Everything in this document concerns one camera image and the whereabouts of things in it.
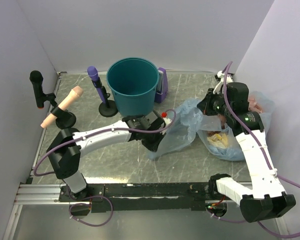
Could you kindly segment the light blue trash bag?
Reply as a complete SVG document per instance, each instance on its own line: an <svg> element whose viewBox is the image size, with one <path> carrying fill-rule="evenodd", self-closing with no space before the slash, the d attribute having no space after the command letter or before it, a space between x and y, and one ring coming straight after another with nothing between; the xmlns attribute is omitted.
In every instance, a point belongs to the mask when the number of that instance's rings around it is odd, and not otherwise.
<svg viewBox="0 0 300 240"><path fill-rule="evenodd" d="M180 151L189 146L196 138L197 131L203 123L203 113L197 108L201 100L188 98L175 109L176 118L166 135L160 142L157 152L149 151L147 157L150 160L172 152Z"/></svg>

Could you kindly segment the teal plastic trash bin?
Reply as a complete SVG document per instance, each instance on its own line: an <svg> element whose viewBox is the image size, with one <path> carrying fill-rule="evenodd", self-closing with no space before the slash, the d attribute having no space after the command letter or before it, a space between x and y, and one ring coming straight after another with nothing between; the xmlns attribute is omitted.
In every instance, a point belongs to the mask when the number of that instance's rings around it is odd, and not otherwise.
<svg viewBox="0 0 300 240"><path fill-rule="evenodd" d="M146 116L153 111L159 78L158 68L139 57L115 62L106 74L116 107L123 117Z"/></svg>

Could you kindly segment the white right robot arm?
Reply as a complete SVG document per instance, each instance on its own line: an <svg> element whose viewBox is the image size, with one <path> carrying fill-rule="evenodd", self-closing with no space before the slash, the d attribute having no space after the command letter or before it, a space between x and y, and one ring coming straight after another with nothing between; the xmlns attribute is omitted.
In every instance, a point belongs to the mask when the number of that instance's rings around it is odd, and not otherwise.
<svg viewBox="0 0 300 240"><path fill-rule="evenodd" d="M249 89L241 82L231 82L224 90L209 88L197 108L206 116L223 115L238 142L251 178L247 188L228 174L218 173L208 181L213 199L222 196L236 202L243 218L257 222L282 217L296 205L294 195L286 193L273 166L266 143L261 116L249 110Z"/></svg>

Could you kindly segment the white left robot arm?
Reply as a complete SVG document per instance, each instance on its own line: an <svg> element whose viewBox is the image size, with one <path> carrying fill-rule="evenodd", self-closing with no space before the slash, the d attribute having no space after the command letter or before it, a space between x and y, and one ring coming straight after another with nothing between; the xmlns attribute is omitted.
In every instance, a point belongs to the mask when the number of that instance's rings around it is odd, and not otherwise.
<svg viewBox="0 0 300 240"><path fill-rule="evenodd" d="M152 111L148 115L126 116L89 131L66 128L58 133L46 153L57 179L67 184L72 197L83 201L89 195L89 188L79 170L82 157L110 145L131 141L140 141L146 149L156 152L171 122L166 113L160 115Z"/></svg>

